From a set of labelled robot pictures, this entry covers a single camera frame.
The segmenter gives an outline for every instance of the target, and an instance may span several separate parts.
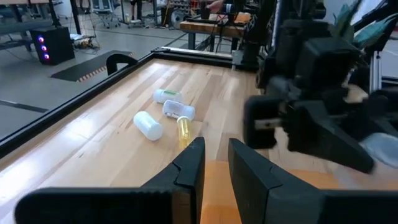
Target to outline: computer tower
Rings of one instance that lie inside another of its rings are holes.
[[[46,27],[30,31],[39,60],[44,65],[58,65],[75,58],[67,27]]]

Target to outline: plastic container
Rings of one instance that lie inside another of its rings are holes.
[[[191,121],[195,117],[195,108],[176,101],[167,100],[163,105],[163,114],[175,119],[185,116]]]
[[[126,14],[124,15],[124,20],[125,20],[126,22],[130,22],[130,20],[131,20],[130,14],[126,13]]]
[[[157,103],[165,103],[167,100],[182,102],[182,95],[177,91],[157,89],[153,95],[154,101]]]
[[[177,126],[180,149],[184,150],[192,142],[191,120],[186,116],[179,117]]]
[[[168,0],[156,0],[156,4],[158,7],[167,6]]]
[[[360,145],[375,161],[371,174],[364,174],[349,167],[339,167],[334,173],[340,185],[346,189],[397,190],[398,189],[398,138],[374,133]]]
[[[144,134],[144,136],[156,141],[163,135],[163,126],[159,124],[148,112],[140,111],[133,119],[134,124]]]

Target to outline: black bracket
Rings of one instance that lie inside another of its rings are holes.
[[[112,75],[117,72],[119,63],[127,63],[128,67],[130,67],[136,65],[138,60],[124,54],[112,54],[106,59],[108,75]]]
[[[397,191],[320,190],[237,139],[229,173],[242,224],[390,223]]]
[[[16,206],[16,223],[199,224],[204,181],[205,139],[196,138],[139,188],[46,188],[31,192]]]
[[[170,51],[171,51],[170,49],[165,49],[162,47],[157,47],[156,49],[151,50],[152,53],[170,52]]]

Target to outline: yellow liquid bottle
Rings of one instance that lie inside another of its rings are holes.
[[[192,142],[191,121],[186,116],[179,117],[177,126],[180,150],[184,150]]]

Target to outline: person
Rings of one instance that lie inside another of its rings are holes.
[[[210,13],[217,13],[223,7],[224,0],[215,0],[211,4],[207,5],[207,8],[210,9]]]
[[[90,0],[87,0],[88,1],[88,7],[85,9],[84,7],[83,7],[83,0],[80,0],[80,9],[83,11],[83,12],[85,12],[85,14],[89,14],[90,13],[90,11],[91,11],[91,1]]]
[[[137,19],[142,20],[142,0],[130,0],[131,4],[131,20],[135,20],[135,7],[137,4]]]

